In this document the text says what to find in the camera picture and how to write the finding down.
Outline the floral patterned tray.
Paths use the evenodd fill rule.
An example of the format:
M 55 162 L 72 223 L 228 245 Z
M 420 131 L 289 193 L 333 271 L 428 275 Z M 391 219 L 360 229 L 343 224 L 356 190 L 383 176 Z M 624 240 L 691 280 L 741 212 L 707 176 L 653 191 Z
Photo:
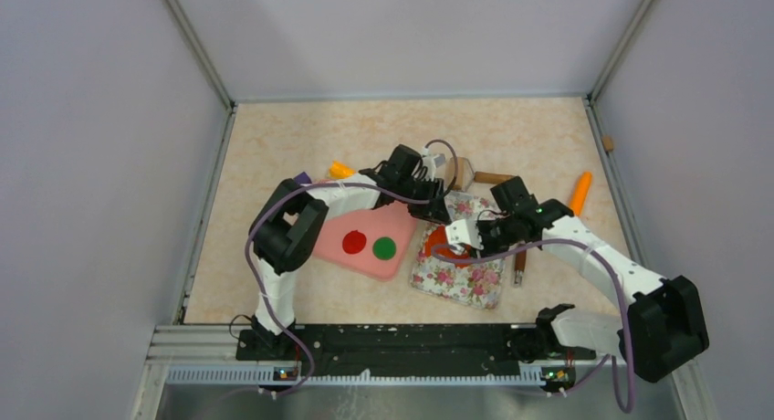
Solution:
M 452 219 L 493 219 L 498 208 L 486 198 L 452 192 L 445 198 Z M 446 242 L 442 226 L 429 224 L 422 233 L 409 285 L 428 295 L 481 310 L 493 310 L 499 304 L 505 259 L 485 264 L 451 264 L 432 255 L 432 248 Z

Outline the wooden rolling pin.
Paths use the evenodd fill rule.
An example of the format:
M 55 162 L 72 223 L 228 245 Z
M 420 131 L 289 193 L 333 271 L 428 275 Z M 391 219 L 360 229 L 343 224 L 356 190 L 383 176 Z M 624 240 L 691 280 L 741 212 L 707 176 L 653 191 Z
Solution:
M 465 157 L 452 158 L 445 164 L 445 182 L 453 191 L 466 192 L 473 183 L 497 185 L 511 178 L 512 174 L 476 171 Z

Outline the orange-red dough piece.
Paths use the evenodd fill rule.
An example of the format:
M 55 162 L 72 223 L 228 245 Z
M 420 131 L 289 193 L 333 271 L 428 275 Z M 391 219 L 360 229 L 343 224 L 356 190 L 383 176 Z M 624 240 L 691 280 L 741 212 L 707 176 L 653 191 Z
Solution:
M 422 243 L 419 256 L 420 259 L 432 258 L 433 248 L 436 247 L 435 252 L 445 258 L 452 259 L 456 268 L 466 268 L 470 266 L 468 262 L 469 255 L 464 250 L 462 254 L 456 254 L 450 247 L 447 241 L 445 226 L 434 226 L 428 229 L 429 234 Z

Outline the pink plastic tray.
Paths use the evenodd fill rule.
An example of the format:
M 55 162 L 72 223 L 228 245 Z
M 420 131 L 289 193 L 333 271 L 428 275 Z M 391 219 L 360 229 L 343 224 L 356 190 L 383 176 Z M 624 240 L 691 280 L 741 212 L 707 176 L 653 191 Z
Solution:
M 418 220 L 406 205 L 358 210 L 325 222 L 313 256 L 379 281 L 393 279 Z

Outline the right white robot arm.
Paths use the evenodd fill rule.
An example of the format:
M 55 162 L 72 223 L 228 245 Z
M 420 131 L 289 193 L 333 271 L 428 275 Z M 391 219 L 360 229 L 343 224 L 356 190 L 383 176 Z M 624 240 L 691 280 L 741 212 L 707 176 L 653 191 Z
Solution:
M 500 214 L 476 221 L 478 255 L 544 250 L 574 268 L 620 312 L 612 317 L 571 305 L 543 310 L 535 333 L 542 355 L 593 350 L 625 360 L 638 377 L 656 383 L 708 349 L 703 307 L 691 280 L 666 278 L 631 260 L 595 236 L 561 201 L 539 202 L 518 176 L 490 182 Z

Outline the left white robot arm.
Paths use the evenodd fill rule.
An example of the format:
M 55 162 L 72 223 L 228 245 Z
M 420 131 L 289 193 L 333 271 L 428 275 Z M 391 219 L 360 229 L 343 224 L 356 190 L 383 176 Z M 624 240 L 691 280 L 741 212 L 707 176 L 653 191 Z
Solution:
M 389 158 L 343 179 L 301 184 L 288 178 L 277 186 L 249 227 L 244 247 L 259 291 L 251 325 L 262 352 L 281 359 L 291 351 L 297 272 L 328 220 L 400 202 L 416 219 L 450 224 L 445 197 L 451 190 L 436 174 L 446 162 L 427 147 L 416 151 L 400 144 Z

